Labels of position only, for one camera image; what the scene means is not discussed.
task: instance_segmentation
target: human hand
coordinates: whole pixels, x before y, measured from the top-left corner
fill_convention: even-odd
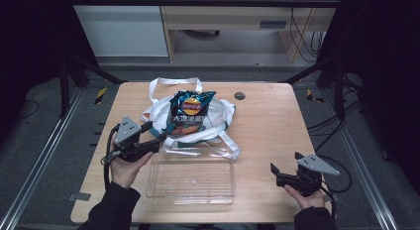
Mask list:
[[[111,150],[114,150],[114,139],[111,142]],[[151,159],[153,154],[149,152],[134,163],[125,162],[118,157],[115,158],[110,164],[112,181],[129,189],[136,179],[140,168]]]
[[[321,190],[317,190],[310,196],[304,197],[290,185],[285,185],[284,189],[297,201],[302,210],[308,207],[325,207],[324,193]]]

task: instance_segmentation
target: black sleeve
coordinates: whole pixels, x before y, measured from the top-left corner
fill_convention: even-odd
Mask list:
[[[88,220],[78,230],[125,230],[130,229],[132,213],[140,194],[111,182],[102,201],[89,212]]]
[[[305,208],[294,216],[295,230],[336,230],[333,217],[323,207]]]

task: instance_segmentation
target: white plastic bag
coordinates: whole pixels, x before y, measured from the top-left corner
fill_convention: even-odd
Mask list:
[[[149,88],[149,99],[151,100],[152,105],[142,113],[140,119],[144,122],[153,121],[154,126],[151,129],[151,133],[154,136],[159,135],[163,132],[164,129],[166,129],[166,119],[170,108],[169,101],[173,97],[172,94],[160,100],[154,99],[154,92],[158,83],[169,85],[193,83],[196,84],[195,91],[201,92],[203,89],[201,81],[198,78],[157,78],[153,80]],[[206,141],[217,142],[217,139],[220,138],[230,149],[229,155],[227,155],[227,157],[231,159],[237,159],[241,152],[241,149],[226,133],[227,129],[232,123],[234,113],[234,104],[225,99],[218,100],[216,98],[213,98],[210,102],[207,116],[203,121],[203,131],[176,138],[167,137],[163,143],[162,148],[164,150],[170,150],[182,147],[190,147],[194,144]]]

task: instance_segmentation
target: clear plastic container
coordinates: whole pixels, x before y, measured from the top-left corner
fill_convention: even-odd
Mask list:
[[[231,156],[220,148],[160,150],[152,158],[146,196],[154,204],[232,204]]]

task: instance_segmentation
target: blue chip bag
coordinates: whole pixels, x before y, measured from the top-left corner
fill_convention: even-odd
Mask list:
[[[179,90],[170,99],[166,131],[169,135],[185,135],[204,130],[203,121],[216,91]]]

